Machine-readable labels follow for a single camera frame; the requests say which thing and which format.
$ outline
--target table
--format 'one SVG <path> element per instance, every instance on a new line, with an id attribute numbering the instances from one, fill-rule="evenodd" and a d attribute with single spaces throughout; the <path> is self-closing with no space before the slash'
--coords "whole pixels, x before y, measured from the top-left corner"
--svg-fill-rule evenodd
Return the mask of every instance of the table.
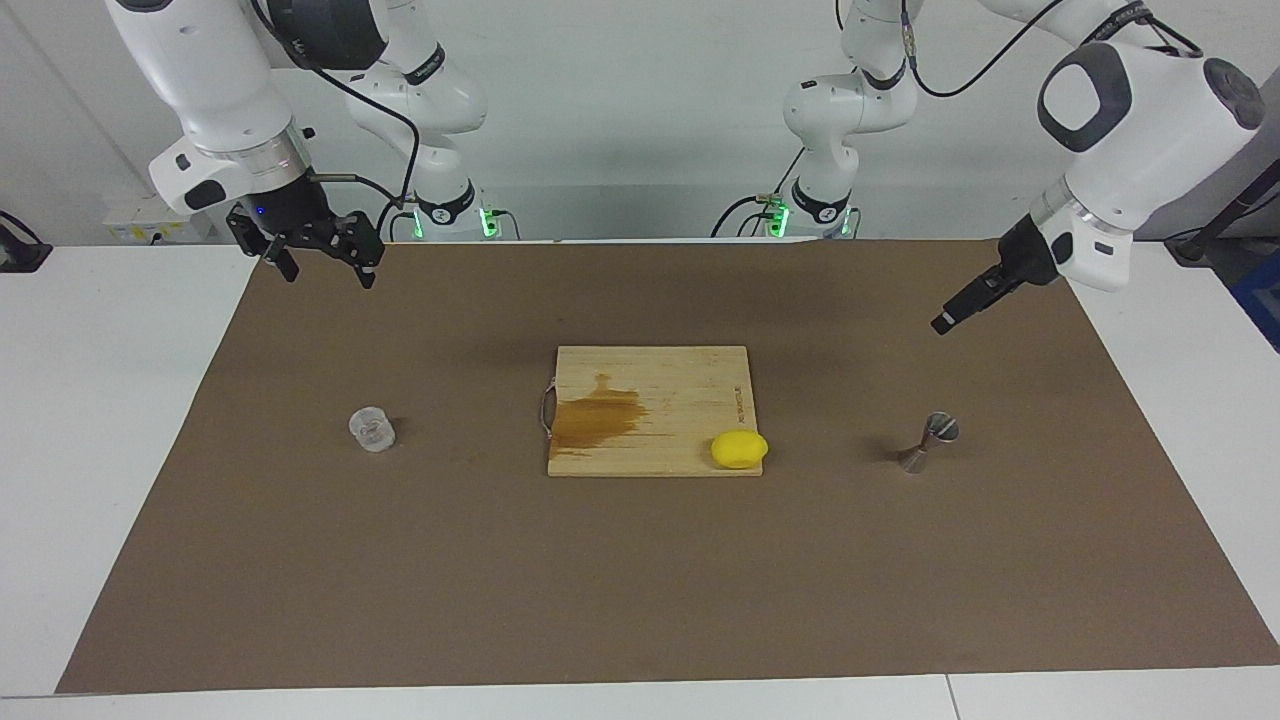
<path id="1" fill-rule="evenodd" d="M 252 263 L 61 249 L 0 283 L 0 716 L 1274 717 L 1280 667 L 44 698 L 182 425 Z M 947 288 L 940 288 L 946 293 Z M 1091 320 L 1274 634 L 1280 356 L 1207 272 L 1139 246 Z"/>

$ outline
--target metal jigger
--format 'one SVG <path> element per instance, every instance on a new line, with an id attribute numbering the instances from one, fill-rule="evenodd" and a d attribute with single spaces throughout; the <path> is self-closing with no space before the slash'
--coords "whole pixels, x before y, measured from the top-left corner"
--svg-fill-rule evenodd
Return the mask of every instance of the metal jigger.
<path id="1" fill-rule="evenodd" d="M 924 437 L 920 438 L 920 445 L 904 452 L 897 459 L 897 464 L 913 475 L 923 473 L 931 450 L 952 443 L 959 438 L 960 423 L 946 413 L 934 413 L 924 424 Z"/>

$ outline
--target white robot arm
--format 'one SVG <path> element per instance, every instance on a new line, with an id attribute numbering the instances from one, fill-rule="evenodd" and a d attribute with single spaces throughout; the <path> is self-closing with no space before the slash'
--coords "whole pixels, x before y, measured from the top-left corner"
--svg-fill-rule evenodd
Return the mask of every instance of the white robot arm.
<path id="1" fill-rule="evenodd" d="M 1133 231 L 1244 147 L 1265 113 L 1234 65 L 1194 46 L 1167 47 L 1156 28 L 1170 28 L 1140 1 L 979 1 L 1024 23 L 1042 15 L 1037 27 L 1078 46 L 1050 73 L 1038 106 L 1041 124 L 1075 160 L 1001 240 L 1002 263 L 946 305 L 933 323 L 940 333 L 1024 282 L 1126 284 Z M 844 35 L 854 74 L 806 81 L 787 96 L 787 126 L 805 145 L 786 199 L 794 233 L 838 233 L 858 172 L 850 136 L 910 120 L 918 95 L 910 19 L 922 5 L 854 0 Z"/>
<path id="2" fill-rule="evenodd" d="M 980 0 L 1023 19 L 1027 0 Z M 1043 27 L 1078 45 L 1041 88 L 1041 126 L 1074 154 L 1066 173 L 1000 240 L 1000 263 L 946 302 L 946 334 L 1023 283 L 1066 277 L 1106 291 L 1129 283 L 1133 233 L 1257 135 L 1266 108 L 1235 65 L 1204 58 L 1140 1 L 1066 0 Z M 1187 45 L 1165 45 L 1164 28 Z"/>
<path id="3" fill-rule="evenodd" d="M 796 182 L 785 200 L 790 234 L 837 233 L 858 176 L 851 136 L 899 128 L 915 115 L 919 91 L 906 73 L 900 4 L 855 0 L 841 40 L 854 72 L 808 79 L 787 94 L 783 118 L 804 143 Z M 913 13 L 923 5 L 924 0 L 909 3 Z"/>
<path id="4" fill-rule="evenodd" d="M 356 92 L 399 119 L 352 100 L 357 122 L 416 158 L 416 199 L 444 238 L 484 237 L 479 195 L 445 133 L 475 129 L 486 104 L 476 85 L 444 61 L 420 0 L 248 0 L 288 55 L 312 69 L 366 70 Z M 337 217 L 314 177 L 293 113 L 271 83 L 270 63 L 241 0 L 105 0 L 116 29 L 183 137 L 151 163 L 165 201 L 182 213 L 243 200 L 228 223 L 250 255 L 297 275 L 288 247 L 320 250 L 352 265 L 370 287 L 383 256 L 380 228 L 364 213 Z M 416 141 L 421 137 L 424 147 Z M 440 208 L 449 210 L 445 218 Z"/>
<path id="5" fill-rule="evenodd" d="M 475 81 L 447 60 L 422 0 L 389 0 L 387 9 L 390 32 L 381 61 L 352 78 L 351 87 L 417 126 L 421 140 L 413 192 L 429 219 L 429 237 L 442 242 L 490 237 L 493 220 L 462 167 L 461 154 L 445 137 L 479 129 L 489 111 L 488 99 Z M 406 159 L 412 155 L 413 136 L 404 124 L 351 96 L 347 109 L 360 127 Z"/>

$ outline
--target liquid stain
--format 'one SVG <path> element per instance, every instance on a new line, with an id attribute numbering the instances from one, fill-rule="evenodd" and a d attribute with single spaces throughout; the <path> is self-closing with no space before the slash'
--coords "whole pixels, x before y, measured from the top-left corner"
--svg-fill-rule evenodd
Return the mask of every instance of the liquid stain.
<path id="1" fill-rule="evenodd" d="M 640 393 L 631 389 L 611 389 L 609 375 L 595 375 L 591 395 L 557 404 L 556 421 L 552 423 L 552 457 L 584 455 L 584 450 L 603 446 L 612 438 L 636 429 L 641 418 L 649 414 L 640 405 Z"/>

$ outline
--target yellow lemon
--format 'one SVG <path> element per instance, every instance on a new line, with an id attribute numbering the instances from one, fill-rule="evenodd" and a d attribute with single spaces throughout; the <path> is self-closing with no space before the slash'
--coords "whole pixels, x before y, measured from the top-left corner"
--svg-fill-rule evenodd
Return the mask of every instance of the yellow lemon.
<path id="1" fill-rule="evenodd" d="M 712 457 L 721 468 L 755 468 L 769 454 L 769 443 L 755 430 L 730 430 L 712 441 Z"/>

